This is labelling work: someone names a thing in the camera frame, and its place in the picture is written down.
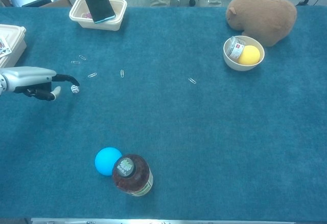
plush toy ear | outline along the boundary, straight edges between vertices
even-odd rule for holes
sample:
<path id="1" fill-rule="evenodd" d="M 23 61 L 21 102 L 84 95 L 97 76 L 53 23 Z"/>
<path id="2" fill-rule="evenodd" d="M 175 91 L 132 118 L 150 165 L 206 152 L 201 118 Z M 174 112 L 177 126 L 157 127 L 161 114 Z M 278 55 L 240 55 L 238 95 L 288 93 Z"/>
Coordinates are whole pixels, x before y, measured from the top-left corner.
<path id="1" fill-rule="evenodd" d="M 235 7 L 230 7 L 228 10 L 229 10 L 233 15 L 236 15 Z"/>

small can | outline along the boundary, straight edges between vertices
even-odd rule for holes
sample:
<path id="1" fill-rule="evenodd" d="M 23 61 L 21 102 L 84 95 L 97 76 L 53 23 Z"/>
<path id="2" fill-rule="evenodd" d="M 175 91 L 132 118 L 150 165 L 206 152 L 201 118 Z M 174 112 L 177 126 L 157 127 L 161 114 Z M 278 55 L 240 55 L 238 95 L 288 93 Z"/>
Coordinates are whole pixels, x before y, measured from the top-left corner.
<path id="1" fill-rule="evenodd" d="M 226 55 L 232 60 L 237 61 L 237 59 L 241 56 L 241 53 L 243 52 L 244 46 L 244 40 L 232 36 L 230 38 L 230 45 L 226 51 Z"/>

blue ball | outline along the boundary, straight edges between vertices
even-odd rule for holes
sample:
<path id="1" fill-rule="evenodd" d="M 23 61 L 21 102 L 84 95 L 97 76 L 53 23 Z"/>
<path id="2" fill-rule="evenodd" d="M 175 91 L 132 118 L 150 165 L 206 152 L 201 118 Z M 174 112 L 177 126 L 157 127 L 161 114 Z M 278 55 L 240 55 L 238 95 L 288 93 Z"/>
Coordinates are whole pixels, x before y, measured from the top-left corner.
<path id="1" fill-rule="evenodd" d="M 114 164 L 121 156 L 122 153 L 114 147 L 103 148 L 95 159 L 97 171 L 102 175 L 111 176 Z"/>

beige bowl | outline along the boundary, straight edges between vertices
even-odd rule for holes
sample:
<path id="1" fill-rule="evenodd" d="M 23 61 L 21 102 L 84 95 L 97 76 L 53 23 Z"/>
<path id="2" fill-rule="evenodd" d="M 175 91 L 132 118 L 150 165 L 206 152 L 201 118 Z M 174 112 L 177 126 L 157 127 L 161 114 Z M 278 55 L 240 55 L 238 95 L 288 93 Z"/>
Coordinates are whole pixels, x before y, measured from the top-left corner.
<path id="1" fill-rule="evenodd" d="M 236 36 L 242 40 L 245 41 L 245 45 L 252 45 L 252 46 L 255 46 L 259 49 L 259 52 L 260 52 L 260 60 L 258 63 L 256 64 L 252 64 L 252 65 L 244 65 L 244 64 L 238 64 L 236 63 L 235 61 L 233 61 L 232 59 L 230 59 L 227 54 L 226 54 L 226 51 L 230 45 L 230 38 L 225 42 L 224 44 L 224 60 L 226 62 L 226 64 L 236 70 L 236 71 L 240 71 L 240 72 L 243 72 L 243 71 L 248 71 L 254 67 L 256 67 L 258 64 L 260 64 L 263 60 L 264 60 L 264 57 L 265 57 L 265 50 L 264 48 L 262 47 L 262 45 L 255 39 L 251 38 L 251 37 L 248 37 L 248 36 Z"/>

card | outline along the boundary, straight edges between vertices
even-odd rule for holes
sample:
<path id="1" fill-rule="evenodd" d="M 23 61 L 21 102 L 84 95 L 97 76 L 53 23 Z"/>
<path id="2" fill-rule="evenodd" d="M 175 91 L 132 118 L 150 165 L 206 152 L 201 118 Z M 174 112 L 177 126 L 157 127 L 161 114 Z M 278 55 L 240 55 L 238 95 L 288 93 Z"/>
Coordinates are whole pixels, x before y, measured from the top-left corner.
<path id="1" fill-rule="evenodd" d="M 0 58 L 11 54 L 11 49 L 4 36 L 0 36 Z"/>

